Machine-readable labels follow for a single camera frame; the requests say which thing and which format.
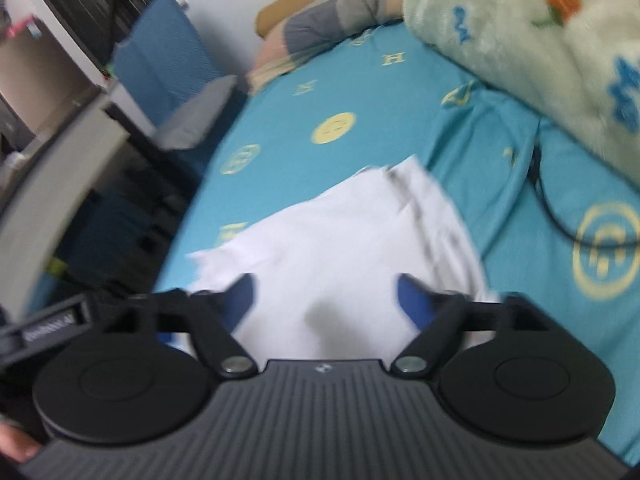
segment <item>gray seat cushion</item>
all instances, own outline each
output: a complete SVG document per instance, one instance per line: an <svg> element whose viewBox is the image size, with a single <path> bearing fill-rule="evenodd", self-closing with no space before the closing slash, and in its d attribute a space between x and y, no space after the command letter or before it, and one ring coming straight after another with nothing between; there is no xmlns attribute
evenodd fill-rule
<svg viewBox="0 0 640 480"><path fill-rule="evenodd" d="M238 76L227 75L207 83L156 130L156 145L162 150L194 148L216 123L237 82Z"/></svg>

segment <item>blue bed sheet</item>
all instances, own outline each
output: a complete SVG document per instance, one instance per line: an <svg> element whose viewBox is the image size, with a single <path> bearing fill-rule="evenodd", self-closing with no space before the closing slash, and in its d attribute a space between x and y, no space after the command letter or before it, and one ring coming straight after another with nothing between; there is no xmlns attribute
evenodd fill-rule
<svg viewBox="0 0 640 480"><path fill-rule="evenodd" d="M549 201L569 227L608 241L640 236L640 194L549 120L402 23L365 31L251 100L207 169L158 290L193 281L187 254L364 166L415 154L459 208L490 285L532 297L609 366L617 394L600 438L638 462L640 250L585 250L554 230L526 180L536 142Z"/></svg>

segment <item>blue flower pattern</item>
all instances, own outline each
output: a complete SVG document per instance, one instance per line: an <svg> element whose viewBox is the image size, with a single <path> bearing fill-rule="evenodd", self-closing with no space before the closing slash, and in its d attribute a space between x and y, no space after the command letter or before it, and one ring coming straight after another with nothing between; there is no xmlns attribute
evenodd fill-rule
<svg viewBox="0 0 640 480"><path fill-rule="evenodd" d="M640 72L621 56L616 57L614 67L619 81L607 89L616 101L613 117L624 124L630 133L636 134L640 130L640 112L629 91L640 91Z"/></svg>
<svg viewBox="0 0 640 480"><path fill-rule="evenodd" d="M453 16L456 19L456 23L453 25L453 30L458 33L458 37L460 38L460 45L462 45L463 43L465 43L465 41L471 39L471 34L469 34L468 28L465 27L465 8L460 6L453 7Z"/></svg>

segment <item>yellow circle print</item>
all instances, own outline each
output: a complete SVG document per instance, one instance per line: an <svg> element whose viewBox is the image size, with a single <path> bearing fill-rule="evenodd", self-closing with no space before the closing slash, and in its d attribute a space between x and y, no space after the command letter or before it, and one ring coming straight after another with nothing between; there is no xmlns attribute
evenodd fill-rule
<svg viewBox="0 0 640 480"><path fill-rule="evenodd" d="M640 238L640 218L627 204L610 202L591 207L578 227L577 238L615 244ZM574 278L580 290L594 300L624 292L640 268L640 248L598 250L574 244Z"/></svg>
<svg viewBox="0 0 640 480"><path fill-rule="evenodd" d="M318 126L311 135L311 142L314 144L326 144L340 139L346 132L351 130L356 123L356 115L351 112L329 117L324 123Z"/></svg>
<svg viewBox="0 0 640 480"><path fill-rule="evenodd" d="M243 146L228 158L222 168L220 168L220 173L223 175L237 173L244 169L249 162L254 160L258 153L260 153L260 146L258 144Z"/></svg>

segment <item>orange flower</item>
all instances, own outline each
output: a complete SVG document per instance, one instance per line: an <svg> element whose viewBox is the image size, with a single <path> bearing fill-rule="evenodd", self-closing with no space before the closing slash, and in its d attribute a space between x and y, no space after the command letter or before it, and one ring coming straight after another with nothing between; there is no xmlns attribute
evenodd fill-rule
<svg viewBox="0 0 640 480"><path fill-rule="evenodd" d="M545 0L549 7L560 14L562 23L565 24L569 21L574 14L578 13L582 8L581 0Z"/></svg>

